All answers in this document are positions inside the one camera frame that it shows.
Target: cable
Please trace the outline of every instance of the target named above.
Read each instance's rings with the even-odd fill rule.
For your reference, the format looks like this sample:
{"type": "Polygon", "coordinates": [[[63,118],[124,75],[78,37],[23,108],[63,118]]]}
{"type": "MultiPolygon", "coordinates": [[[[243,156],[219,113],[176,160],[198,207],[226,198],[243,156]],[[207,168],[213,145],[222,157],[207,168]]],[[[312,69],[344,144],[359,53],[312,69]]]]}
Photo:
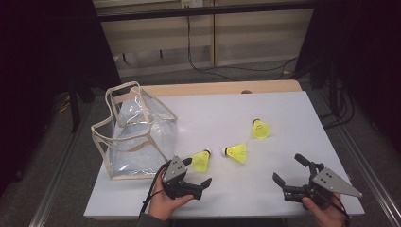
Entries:
{"type": "Polygon", "coordinates": [[[338,125],[346,124],[346,123],[350,122],[350,121],[354,118],[354,115],[355,115],[354,100],[352,99],[351,96],[349,96],[349,94],[348,94],[348,97],[349,97],[350,103],[351,103],[351,110],[352,110],[352,111],[351,111],[351,115],[348,117],[348,119],[342,121],[342,119],[343,119],[343,118],[346,116],[346,114],[347,114],[347,108],[346,108],[345,111],[344,111],[344,113],[343,113],[343,115],[342,115],[339,119],[337,119],[337,120],[335,120],[335,121],[333,121],[333,122],[331,122],[331,123],[329,123],[329,124],[327,124],[327,125],[324,126],[324,129],[325,129],[325,130],[330,129],[330,128],[333,128],[333,127],[338,126],[338,125]]]}
{"type": "Polygon", "coordinates": [[[143,201],[142,209],[141,209],[141,212],[139,213],[139,219],[141,218],[142,213],[144,213],[145,210],[147,209],[148,204],[149,204],[151,198],[152,198],[154,195],[156,195],[157,193],[160,193],[160,192],[163,191],[163,190],[161,190],[161,191],[158,191],[158,192],[154,193],[153,195],[151,195],[151,192],[153,191],[153,187],[154,187],[154,185],[156,184],[156,181],[157,181],[157,178],[158,178],[159,175],[160,175],[160,172],[162,171],[162,169],[164,169],[165,167],[169,166],[169,165],[170,165],[170,162],[171,162],[171,160],[167,161],[167,162],[164,163],[162,166],[160,166],[159,170],[157,170],[156,174],[154,175],[154,178],[153,178],[153,181],[152,181],[152,183],[151,183],[151,186],[150,186],[150,189],[149,189],[147,198],[143,201]]]}
{"type": "Polygon", "coordinates": [[[203,74],[212,74],[212,75],[217,75],[217,76],[219,76],[219,77],[223,77],[223,78],[225,78],[225,79],[229,79],[229,80],[233,80],[233,81],[239,81],[239,80],[237,80],[237,79],[233,79],[233,78],[226,77],[226,76],[224,76],[224,75],[222,75],[222,74],[218,74],[218,73],[214,73],[214,72],[205,72],[205,71],[214,70],[214,69],[239,69],[239,70],[249,70],[249,71],[254,71],[254,72],[268,72],[268,71],[273,71],[273,70],[277,70],[277,69],[280,69],[280,68],[284,68],[284,67],[285,67],[287,64],[289,64],[290,62],[292,62],[292,61],[298,59],[298,56],[297,56],[297,57],[295,57],[295,58],[292,58],[292,59],[290,59],[290,60],[287,60],[286,62],[284,62],[284,63],[283,63],[282,65],[280,65],[280,66],[277,66],[277,67],[274,67],[274,68],[270,68],[270,69],[251,69],[251,68],[244,68],[244,67],[238,67],[238,66],[216,66],[216,67],[209,67],[209,68],[199,69],[199,68],[197,68],[197,67],[194,65],[194,63],[192,62],[192,55],[191,55],[191,38],[190,38],[191,23],[190,23],[190,20],[189,20],[189,16],[186,17],[186,22],[187,22],[187,25],[188,25],[188,61],[189,61],[189,64],[191,65],[191,67],[192,67],[193,69],[195,69],[195,70],[197,70],[198,72],[203,73],[203,74]]]}
{"type": "Polygon", "coordinates": [[[319,196],[320,198],[324,199],[326,202],[328,202],[331,206],[333,206],[336,210],[340,211],[344,216],[345,216],[345,226],[349,227],[351,224],[351,217],[348,215],[347,211],[345,210],[344,205],[342,204],[341,200],[339,198],[337,198],[336,196],[334,196],[337,201],[340,202],[340,205],[342,207],[342,209],[340,207],[338,207],[334,202],[332,202],[331,200],[329,200],[328,198],[326,198],[325,196],[323,196],[321,193],[319,193],[318,191],[315,193],[317,196],[319,196]]]}
{"type": "Polygon", "coordinates": [[[198,72],[203,73],[203,74],[212,74],[212,75],[217,75],[217,76],[225,78],[225,79],[229,79],[229,80],[233,80],[233,81],[239,81],[237,79],[232,79],[232,78],[226,77],[226,76],[224,76],[222,74],[203,72],[202,70],[200,70],[197,67],[195,67],[194,63],[192,62],[192,56],[191,56],[191,39],[190,39],[191,23],[189,21],[189,16],[186,17],[186,22],[188,24],[188,61],[189,61],[189,64],[191,65],[191,67],[193,69],[197,70],[198,72]]]}

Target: transparent plastic bag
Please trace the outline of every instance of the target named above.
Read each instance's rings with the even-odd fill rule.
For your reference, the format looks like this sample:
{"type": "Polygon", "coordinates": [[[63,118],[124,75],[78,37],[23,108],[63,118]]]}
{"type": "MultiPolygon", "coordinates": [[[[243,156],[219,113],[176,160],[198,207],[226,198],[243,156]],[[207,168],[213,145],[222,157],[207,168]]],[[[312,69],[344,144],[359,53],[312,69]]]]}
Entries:
{"type": "Polygon", "coordinates": [[[153,178],[174,156],[177,116],[137,82],[106,92],[110,116],[91,127],[112,180],[153,178]]]}

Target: white table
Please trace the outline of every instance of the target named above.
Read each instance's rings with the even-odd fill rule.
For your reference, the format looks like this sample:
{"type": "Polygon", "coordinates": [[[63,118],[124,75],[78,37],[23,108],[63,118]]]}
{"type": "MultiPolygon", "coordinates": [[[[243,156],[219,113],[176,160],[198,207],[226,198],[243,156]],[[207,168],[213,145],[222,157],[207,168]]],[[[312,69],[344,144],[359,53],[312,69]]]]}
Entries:
{"type": "MultiPolygon", "coordinates": [[[[178,116],[176,153],[186,158],[204,148],[212,151],[206,173],[191,167],[188,183],[213,178],[200,201],[176,210],[173,218],[277,218],[308,213],[300,203],[284,201],[273,172],[288,185],[302,186],[308,168],[294,156],[324,163],[348,178],[305,92],[250,95],[164,96],[160,99],[178,116]],[[252,139],[252,122],[260,118],[272,127],[266,139],[252,139]],[[221,155],[223,147],[248,146],[247,161],[221,155]]],[[[110,181],[102,166],[85,217],[138,218],[151,180],[110,181]]],[[[350,215],[364,214],[357,198],[342,196],[350,215]]]]}

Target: person's arm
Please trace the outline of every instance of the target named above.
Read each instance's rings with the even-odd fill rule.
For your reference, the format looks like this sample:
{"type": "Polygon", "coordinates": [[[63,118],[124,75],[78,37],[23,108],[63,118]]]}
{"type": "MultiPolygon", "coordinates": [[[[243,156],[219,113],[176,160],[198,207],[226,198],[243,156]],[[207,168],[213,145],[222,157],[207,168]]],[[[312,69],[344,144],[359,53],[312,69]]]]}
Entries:
{"type": "MultiPolygon", "coordinates": [[[[335,193],[336,198],[332,198],[331,201],[334,202],[338,207],[340,205],[340,194],[335,193]]],[[[342,227],[344,224],[344,216],[340,211],[338,211],[333,206],[329,206],[326,209],[322,210],[315,202],[313,202],[308,197],[303,197],[302,202],[309,209],[313,216],[315,217],[315,221],[318,227],[342,227]]]]}
{"type": "Polygon", "coordinates": [[[162,176],[166,172],[163,169],[157,177],[154,185],[148,214],[141,214],[137,227],[164,227],[168,226],[168,219],[178,207],[187,204],[194,199],[192,195],[186,195],[176,200],[171,199],[163,191],[162,176]]]}

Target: shuttlecock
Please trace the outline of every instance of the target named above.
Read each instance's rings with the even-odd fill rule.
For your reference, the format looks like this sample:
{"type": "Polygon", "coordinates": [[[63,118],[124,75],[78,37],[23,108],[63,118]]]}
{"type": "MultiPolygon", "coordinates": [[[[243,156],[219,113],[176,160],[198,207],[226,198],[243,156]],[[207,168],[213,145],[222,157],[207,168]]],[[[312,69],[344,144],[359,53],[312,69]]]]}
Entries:
{"type": "Polygon", "coordinates": [[[204,149],[202,152],[194,154],[191,158],[191,166],[198,172],[205,172],[209,163],[210,150],[204,149]]]}
{"type": "Polygon", "coordinates": [[[223,148],[222,153],[226,156],[232,157],[239,161],[241,164],[247,160],[247,146],[246,144],[240,144],[229,148],[223,148]]]}
{"type": "Polygon", "coordinates": [[[256,139],[263,139],[269,136],[271,127],[260,119],[253,121],[253,137],[256,139]]]}

